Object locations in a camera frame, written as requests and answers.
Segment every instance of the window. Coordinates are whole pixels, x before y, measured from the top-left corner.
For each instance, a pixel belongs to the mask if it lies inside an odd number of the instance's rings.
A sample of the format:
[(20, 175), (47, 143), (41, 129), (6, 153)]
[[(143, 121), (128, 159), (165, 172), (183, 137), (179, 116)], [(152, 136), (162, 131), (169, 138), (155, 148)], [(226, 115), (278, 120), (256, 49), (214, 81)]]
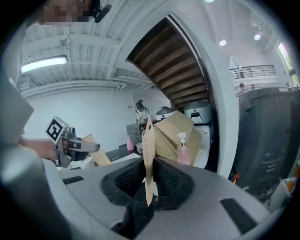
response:
[(299, 80), (297, 78), (295, 69), (293, 68), (292, 60), (291, 60), (287, 50), (285, 49), (285, 46), (282, 43), (280, 43), (278, 45), (277, 49), (279, 50), (280, 55), (281, 55), (282, 59), (285, 62), (286, 68), (289, 71), (289, 75), (290, 75), (290, 78), (291, 78), (291, 81), (292, 81), (292, 85), (293, 86), (298, 86), (299, 85)]

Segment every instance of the brown paper bag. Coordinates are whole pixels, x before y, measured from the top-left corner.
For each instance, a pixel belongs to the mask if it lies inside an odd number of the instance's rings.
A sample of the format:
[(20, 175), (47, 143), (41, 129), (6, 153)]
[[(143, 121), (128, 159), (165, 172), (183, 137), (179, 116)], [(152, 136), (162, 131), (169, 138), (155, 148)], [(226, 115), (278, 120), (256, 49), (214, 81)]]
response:
[[(85, 138), (82, 139), (82, 141), (97, 144), (97, 141), (92, 134), (87, 135)], [(111, 164), (111, 161), (108, 159), (108, 157), (105, 155), (101, 148), (99, 148), (97, 152), (89, 152), (89, 154), (91, 155), (92, 159), (96, 161), (98, 166), (105, 166)]]
[(146, 200), (149, 206), (153, 198), (153, 158), (155, 155), (155, 135), (151, 122), (151, 118), (148, 118), (147, 127), (142, 137), (142, 151), (144, 157), (144, 164), (146, 167), (145, 188), (146, 188)]

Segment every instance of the cardboard box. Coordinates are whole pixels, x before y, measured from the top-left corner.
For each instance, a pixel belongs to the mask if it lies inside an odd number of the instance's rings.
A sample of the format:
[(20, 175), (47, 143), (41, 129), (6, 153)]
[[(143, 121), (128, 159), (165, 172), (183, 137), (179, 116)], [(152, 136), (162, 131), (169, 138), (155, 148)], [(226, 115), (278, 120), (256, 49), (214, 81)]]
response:
[(177, 134), (185, 132), (187, 147), (190, 148), (190, 165), (193, 166), (202, 138), (193, 126), (194, 122), (180, 112), (155, 124), (155, 154), (178, 161), (180, 139)]

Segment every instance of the white ceiling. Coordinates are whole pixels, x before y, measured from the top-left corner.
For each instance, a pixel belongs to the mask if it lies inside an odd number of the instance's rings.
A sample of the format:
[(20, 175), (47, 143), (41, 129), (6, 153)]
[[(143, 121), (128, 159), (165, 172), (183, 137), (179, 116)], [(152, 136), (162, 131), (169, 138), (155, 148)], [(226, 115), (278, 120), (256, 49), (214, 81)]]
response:
[[(37, 86), (73, 80), (122, 82), (141, 90), (153, 86), (142, 72), (124, 59), (147, 31), (178, 7), (194, 16), (199, 27), (216, 44), (220, 39), (252, 41), (255, 33), (260, 32), (263, 38), (255, 44), (262, 51), (272, 36), (267, 25), (259, 30), (263, 26), (262, 21), (238, 0), (214, 0), (212, 3), (204, 0), (102, 1), (103, 6), (108, 3), (112, 9), (98, 24), (91, 19), (90, 22), (74, 22), (68, 27), (36, 25), (27, 31), (22, 64), (67, 55), (67, 64), (26, 73)], [(147, 29), (138, 30), (143, 20), (149, 21)]]

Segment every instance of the fluorescent ceiling light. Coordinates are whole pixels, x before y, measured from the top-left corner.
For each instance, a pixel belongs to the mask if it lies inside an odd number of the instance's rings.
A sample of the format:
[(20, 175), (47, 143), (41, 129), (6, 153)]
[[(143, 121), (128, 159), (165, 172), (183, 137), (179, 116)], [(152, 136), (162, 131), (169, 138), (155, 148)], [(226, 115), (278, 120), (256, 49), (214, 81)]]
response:
[(254, 36), (254, 40), (259, 40), (259, 39), (261, 39), (261, 35), (260, 34), (256, 34), (255, 36)]
[(226, 40), (221, 40), (221, 41), (219, 42), (219, 45), (220, 45), (220, 46), (225, 46), (226, 43), (227, 43)]
[(53, 57), (53, 58), (48, 58), (48, 59), (43, 59), (40, 61), (35, 61), (32, 63), (25, 64), (21, 67), (21, 72), (26, 73), (28, 71), (37, 69), (37, 68), (42, 68), (42, 67), (47, 67), (47, 66), (52, 66), (52, 65), (58, 65), (58, 64), (65, 64), (67, 63), (67, 57), (66, 56), (58, 56), (58, 57)]

